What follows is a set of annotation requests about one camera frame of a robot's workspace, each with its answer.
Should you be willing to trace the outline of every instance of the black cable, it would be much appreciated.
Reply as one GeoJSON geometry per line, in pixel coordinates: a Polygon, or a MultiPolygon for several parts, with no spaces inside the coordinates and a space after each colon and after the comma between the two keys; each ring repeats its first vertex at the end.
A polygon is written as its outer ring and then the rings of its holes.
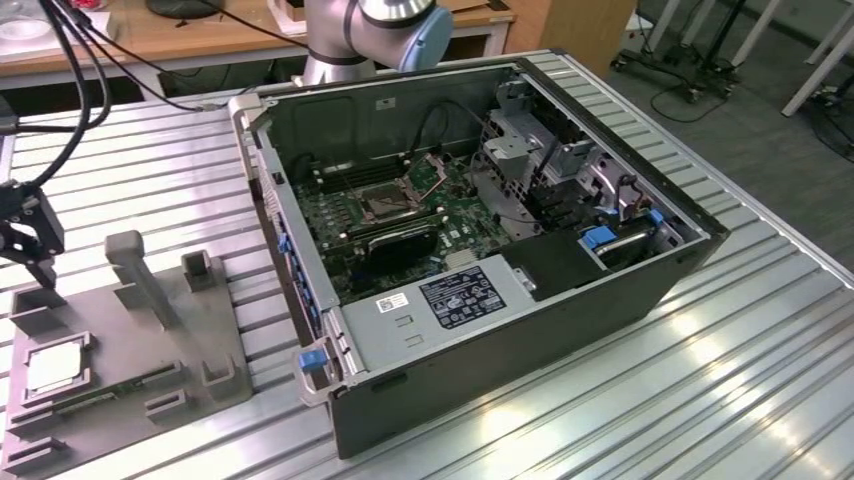
{"type": "Polygon", "coordinates": [[[648,63],[644,60],[641,60],[641,58],[633,58],[634,62],[638,62],[642,66],[645,66],[646,68],[649,68],[650,70],[654,70],[660,73],[664,73],[666,75],[670,75],[672,77],[680,79],[682,81],[682,83],[685,83],[686,85],[692,85],[692,81],[689,80],[688,77],[685,77],[684,75],[680,75],[677,72],[672,72],[670,70],[666,70],[664,67],[660,67],[658,65],[653,64],[653,63],[648,63]]]}
{"type": "Polygon", "coordinates": [[[433,116],[433,112],[438,108],[443,107],[445,105],[453,105],[454,107],[459,108],[463,112],[466,112],[466,114],[469,114],[469,116],[472,116],[472,118],[481,124],[481,126],[485,129],[492,130],[496,136],[500,136],[496,130],[493,129],[493,127],[490,127],[490,125],[486,123],[484,118],[481,118],[481,116],[472,110],[472,108],[469,108],[466,105],[459,103],[457,100],[451,100],[450,98],[442,98],[437,100],[434,103],[431,103],[430,106],[427,107],[427,110],[425,111],[425,115],[422,116],[422,120],[418,125],[415,138],[413,139],[413,144],[410,145],[410,151],[407,152],[409,158],[413,158],[415,156],[415,151],[421,147],[422,137],[425,135],[425,129],[427,128],[427,121],[433,116]]]}
{"type": "Polygon", "coordinates": [[[57,10],[51,4],[51,0],[39,0],[39,5],[45,10],[45,14],[47,16],[49,22],[51,23],[51,27],[54,28],[54,34],[57,35],[57,39],[59,40],[59,45],[63,50],[63,54],[69,58],[69,63],[71,65],[71,71],[75,76],[75,83],[78,85],[78,95],[81,97],[81,119],[78,121],[78,127],[61,151],[57,159],[49,165],[49,168],[39,174],[32,182],[28,182],[26,188],[28,189],[28,193],[35,192],[46,182],[57,175],[63,165],[71,158],[78,145],[81,144],[81,140],[83,139],[83,135],[86,134],[86,126],[90,123],[91,113],[93,113],[93,105],[90,103],[89,92],[86,91],[86,79],[83,77],[83,70],[81,69],[81,63],[78,61],[78,57],[75,56],[74,49],[71,48],[71,42],[69,41],[69,37],[66,36],[66,31],[63,30],[63,24],[58,19],[57,10]]]}
{"type": "MultiPolygon", "coordinates": [[[[813,105],[812,106],[813,109],[818,109],[822,117],[825,118],[825,120],[828,120],[828,122],[833,125],[834,129],[842,134],[842,136],[845,137],[846,142],[849,143],[849,146],[854,144],[854,141],[852,140],[852,135],[845,131],[845,129],[842,128],[842,126],[837,123],[837,121],[833,119],[833,117],[828,114],[828,112],[825,111],[825,109],[821,107],[821,105],[813,105]]],[[[830,150],[833,153],[837,154],[837,156],[845,160],[849,163],[854,164],[854,158],[852,158],[852,155],[854,154],[854,151],[852,151],[850,147],[849,147],[849,151],[841,152],[837,148],[836,145],[832,144],[832,142],[825,138],[825,136],[822,135],[822,132],[820,132],[818,129],[818,125],[817,125],[817,115],[814,114],[809,114],[808,112],[808,122],[810,124],[810,128],[813,130],[813,135],[816,136],[816,139],[822,143],[822,145],[825,145],[825,147],[828,148],[828,150],[830,150]]]]}
{"type": "Polygon", "coordinates": [[[223,79],[219,82],[219,86],[217,87],[217,92],[219,92],[226,86],[226,81],[229,80],[229,74],[231,73],[231,64],[226,67],[226,73],[223,73],[223,79]]]}
{"type": "Polygon", "coordinates": [[[670,115],[668,115],[665,112],[662,112],[662,110],[658,108],[658,105],[656,105],[656,100],[658,100],[658,98],[665,95],[666,93],[673,92],[674,90],[677,90],[678,88],[681,88],[684,86],[684,84],[676,85],[673,87],[666,88],[665,90],[662,90],[661,92],[658,92],[656,95],[653,95],[653,98],[650,98],[650,108],[653,108],[653,110],[656,111],[656,113],[658,113],[662,117],[665,117],[668,120],[673,121],[673,122],[678,122],[678,123],[697,123],[700,122],[704,118],[706,118],[716,110],[718,110],[725,104],[726,102],[730,100],[729,97],[725,98],[721,103],[718,103],[714,107],[712,107],[709,110],[706,110],[701,115],[698,115],[694,118],[676,118],[670,115]]]}
{"type": "MultiPolygon", "coordinates": [[[[83,34],[89,38],[95,40],[93,35],[90,34],[89,30],[83,30],[83,34]]],[[[127,67],[119,62],[119,60],[115,59],[115,57],[110,54],[107,49],[98,42],[95,42],[95,47],[101,50],[102,54],[113,62],[113,64],[117,66],[117,68],[119,70],[122,70],[125,75],[131,79],[131,81],[137,84],[137,86],[139,88],[142,88],[143,90],[146,90],[155,98],[158,98],[158,100],[161,100],[167,105],[171,105],[173,107],[178,108],[179,110],[185,110],[186,112],[202,112],[202,111],[206,110],[206,108],[203,108],[203,107],[187,107],[186,105],[181,105],[179,103],[175,103],[173,100],[170,100],[163,95],[161,95],[158,92],[155,92],[155,90],[149,85],[146,85],[146,83],[139,78],[137,78],[137,76],[131,73],[131,71],[127,69],[127,67]]]]}
{"type": "Polygon", "coordinates": [[[644,46],[641,47],[641,54],[654,56],[656,52],[650,48],[650,39],[646,36],[646,30],[644,29],[644,20],[641,19],[641,15],[638,15],[638,10],[641,9],[641,2],[638,2],[638,8],[636,9],[636,17],[638,18],[638,28],[641,29],[641,37],[644,38],[644,46]]]}
{"type": "MultiPolygon", "coordinates": [[[[83,47],[83,50],[87,56],[90,57],[90,60],[93,61],[93,65],[95,67],[95,71],[98,74],[98,80],[102,86],[103,103],[102,103],[102,112],[98,118],[91,122],[89,122],[86,126],[86,129],[91,130],[93,128],[99,127],[105,123],[105,121],[107,120],[107,117],[110,116],[110,112],[113,111],[113,92],[110,91],[107,74],[105,73],[105,68],[98,59],[98,56],[95,55],[95,52],[93,52],[93,48],[90,47],[90,44],[83,39],[81,32],[78,31],[78,28],[75,27],[75,25],[73,25],[73,22],[70,21],[69,17],[66,17],[63,12],[59,10],[59,8],[57,7],[57,4],[53,5],[51,13],[57,16],[58,20],[61,21],[61,23],[63,24],[69,32],[74,35],[75,39],[78,40],[78,44],[83,47]]],[[[77,127],[65,127],[65,126],[54,126],[54,125],[23,125],[23,126],[19,126],[19,128],[16,129],[16,132],[18,133],[70,133],[75,131],[75,128],[77,127]]]]}
{"type": "Polygon", "coordinates": [[[546,166],[549,165],[549,162],[552,161],[552,157],[554,157],[560,146],[561,146],[561,137],[556,133],[556,138],[552,141],[552,145],[549,145],[549,150],[546,150],[546,155],[544,155],[544,160],[540,162],[540,165],[534,170],[534,175],[532,175],[532,183],[540,178],[540,176],[544,173],[544,170],[546,170],[546,166]]]}
{"type": "Polygon", "coordinates": [[[229,18],[231,18],[235,22],[238,22],[239,24],[250,27],[253,30],[255,30],[257,32],[261,32],[266,35],[270,35],[274,38],[278,38],[279,40],[282,40],[283,42],[290,42],[294,45],[303,47],[306,50],[309,50],[309,45],[305,44],[303,42],[301,42],[299,40],[294,40],[293,38],[286,37],[285,35],[279,35],[275,32],[271,32],[270,30],[267,30],[266,28],[259,27],[258,25],[253,25],[253,23],[250,23],[249,21],[246,21],[243,18],[241,18],[239,16],[237,16],[234,13],[231,13],[229,10],[226,10],[223,7],[221,7],[219,5],[215,5],[214,3],[209,2],[207,0],[195,0],[199,3],[203,3],[205,5],[207,5],[209,7],[211,7],[214,10],[217,10],[221,14],[226,15],[229,18]]]}
{"type": "Polygon", "coordinates": [[[197,83],[189,82],[187,78],[194,78],[197,75],[199,75],[199,72],[202,71],[202,68],[199,68],[197,70],[197,72],[193,75],[183,75],[178,72],[173,72],[170,70],[167,70],[166,68],[163,68],[161,65],[158,65],[157,63],[151,62],[150,60],[147,60],[146,58],[141,57],[137,53],[134,53],[131,50],[129,50],[127,48],[125,48],[119,43],[117,43],[113,38],[110,38],[107,35],[105,35],[102,33],[102,31],[95,28],[91,23],[87,24],[86,26],[86,30],[95,34],[95,36],[98,36],[98,38],[102,40],[102,42],[105,42],[107,45],[110,45],[113,48],[115,48],[117,50],[119,50],[122,53],[125,53],[129,57],[134,58],[138,62],[143,63],[145,65],[150,66],[151,68],[154,68],[158,72],[161,72],[165,75],[169,75],[170,77],[175,78],[175,80],[178,80],[179,82],[182,82],[185,85],[189,85],[194,88],[201,88],[202,86],[197,83]]]}

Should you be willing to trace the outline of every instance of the power supply label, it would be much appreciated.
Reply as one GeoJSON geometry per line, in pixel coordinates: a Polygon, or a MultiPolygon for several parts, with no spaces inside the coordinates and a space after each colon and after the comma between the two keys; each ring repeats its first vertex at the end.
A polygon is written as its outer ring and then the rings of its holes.
{"type": "Polygon", "coordinates": [[[508,306],[481,267],[421,286],[439,324],[453,329],[508,306]]]}

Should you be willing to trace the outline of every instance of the barcode label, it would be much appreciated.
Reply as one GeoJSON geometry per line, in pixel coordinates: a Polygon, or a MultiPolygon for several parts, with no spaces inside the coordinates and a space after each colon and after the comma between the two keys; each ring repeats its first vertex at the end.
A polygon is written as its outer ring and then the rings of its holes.
{"type": "Polygon", "coordinates": [[[391,297],[381,298],[377,301],[379,313],[391,312],[394,309],[406,307],[409,304],[410,301],[406,299],[406,295],[403,293],[398,293],[391,297]]]}

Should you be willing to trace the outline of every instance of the wire bundle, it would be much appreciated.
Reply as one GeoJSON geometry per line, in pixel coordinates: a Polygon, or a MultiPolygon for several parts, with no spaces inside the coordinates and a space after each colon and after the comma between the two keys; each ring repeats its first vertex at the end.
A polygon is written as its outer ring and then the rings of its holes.
{"type": "MultiPolygon", "coordinates": [[[[234,14],[231,14],[229,11],[226,11],[225,9],[222,9],[219,6],[214,5],[213,3],[210,3],[207,0],[197,0],[201,3],[205,3],[206,5],[211,6],[213,8],[215,8],[219,13],[223,16],[227,16],[229,18],[234,19],[238,23],[241,23],[242,25],[246,25],[247,27],[253,28],[254,30],[273,36],[274,38],[290,42],[303,48],[309,48],[309,46],[297,41],[293,40],[261,27],[258,27],[257,25],[253,25],[250,22],[247,22],[246,20],[243,20],[242,18],[239,18],[238,16],[235,16],[234,14]]],[[[20,125],[20,124],[15,124],[11,128],[4,129],[3,131],[0,131],[0,134],[3,135],[8,135],[8,134],[19,134],[19,133],[71,133],[71,137],[69,139],[69,142],[63,148],[63,150],[61,151],[57,159],[54,160],[54,162],[51,162],[51,164],[49,165],[49,167],[46,168],[45,172],[42,172],[42,174],[31,181],[26,184],[26,189],[27,192],[32,193],[36,190],[39,190],[42,188],[42,186],[46,184],[46,182],[54,177],[54,175],[57,175],[57,172],[61,170],[61,168],[63,168],[63,165],[66,164],[66,162],[69,161],[69,159],[71,158],[71,155],[74,154],[75,149],[78,148],[78,145],[81,144],[81,141],[83,139],[83,136],[86,134],[86,132],[89,130],[91,130],[93,128],[97,128],[98,126],[101,126],[105,121],[107,120],[107,117],[110,116],[111,110],[113,110],[113,106],[114,106],[114,99],[113,99],[113,94],[110,91],[110,85],[107,82],[107,75],[105,73],[105,67],[102,65],[102,59],[99,56],[97,56],[93,47],[95,47],[95,49],[98,49],[98,51],[101,52],[101,54],[103,55],[105,58],[107,58],[110,60],[110,62],[117,66],[117,68],[119,68],[119,70],[122,70],[122,72],[125,73],[125,75],[131,79],[131,81],[143,89],[146,90],[153,96],[155,96],[163,103],[166,103],[167,105],[171,105],[173,107],[189,111],[189,112],[203,112],[203,111],[213,111],[213,110],[219,110],[222,108],[226,108],[227,104],[222,103],[222,104],[203,104],[201,106],[187,106],[187,105],[182,105],[181,103],[174,102],[173,100],[170,100],[169,98],[166,98],[165,96],[162,96],[158,92],[155,92],[153,90],[151,87],[149,87],[149,85],[146,85],[139,78],[131,73],[131,71],[129,70],[129,68],[117,60],[117,58],[111,55],[110,51],[107,50],[107,48],[105,47],[105,45],[102,45],[102,42],[107,45],[110,45],[113,48],[115,48],[117,50],[119,50],[122,53],[125,53],[126,55],[129,55],[130,57],[133,57],[134,59],[137,59],[139,62],[145,63],[146,65],[149,65],[151,68],[154,68],[155,70],[158,70],[158,72],[170,75],[171,77],[177,78],[179,81],[183,81],[183,78],[193,78],[198,75],[199,70],[197,70],[197,72],[194,72],[193,74],[181,74],[181,73],[175,73],[175,72],[170,72],[169,70],[166,70],[165,68],[162,68],[161,66],[158,66],[155,63],[150,62],[149,60],[146,60],[143,57],[141,57],[139,55],[137,55],[134,52],[131,52],[127,48],[125,48],[122,45],[119,45],[117,42],[114,42],[110,37],[107,37],[93,25],[93,21],[90,19],[90,17],[77,8],[74,7],[70,3],[69,0],[39,0],[39,5],[42,7],[42,9],[45,10],[45,14],[47,17],[47,20],[51,24],[51,27],[54,29],[54,33],[57,35],[57,39],[59,41],[59,45],[61,48],[63,50],[63,54],[66,55],[66,58],[69,59],[69,64],[71,66],[71,72],[74,75],[74,79],[75,79],[75,84],[77,84],[77,89],[78,89],[78,97],[79,97],[79,101],[81,101],[81,116],[79,116],[79,120],[78,120],[78,124],[71,127],[71,126],[55,126],[55,125],[20,125]],[[86,56],[89,57],[93,66],[95,68],[95,72],[98,75],[98,81],[101,83],[101,87],[102,87],[102,96],[103,96],[103,108],[101,113],[98,114],[98,116],[95,117],[95,119],[93,119],[93,99],[90,97],[90,93],[86,89],[86,79],[85,79],[85,75],[83,75],[83,69],[81,67],[81,61],[78,59],[78,56],[75,55],[75,51],[73,49],[71,46],[71,41],[69,39],[69,34],[71,34],[71,36],[74,37],[74,39],[77,40],[78,44],[81,45],[81,47],[83,48],[83,51],[86,53],[86,56]]],[[[269,69],[269,73],[273,70],[273,67],[275,65],[275,60],[271,63],[270,69],[269,69]]],[[[231,71],[231,67],[226,70],[226,74],[223,76],[223,81],[222,84],[225,84],[226,79],[229,77],[229,73],[231,71]]],[[[251,86],[247,87],[246,89],[243,89],[243,91],[241,92],[241,94],[249,92],[250,90],[253,90],[257,86],[251,86]]]]}

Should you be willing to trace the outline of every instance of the motherboard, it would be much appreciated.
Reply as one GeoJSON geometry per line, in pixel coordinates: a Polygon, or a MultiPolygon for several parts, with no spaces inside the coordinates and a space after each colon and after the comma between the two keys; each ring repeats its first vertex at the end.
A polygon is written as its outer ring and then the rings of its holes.
{"type": "Polygon", "coordinates": [[[470,157],[435,152],[370,169],[317,167],[295,192],[343,304],[512,242],[473,186],[470,157]]]}

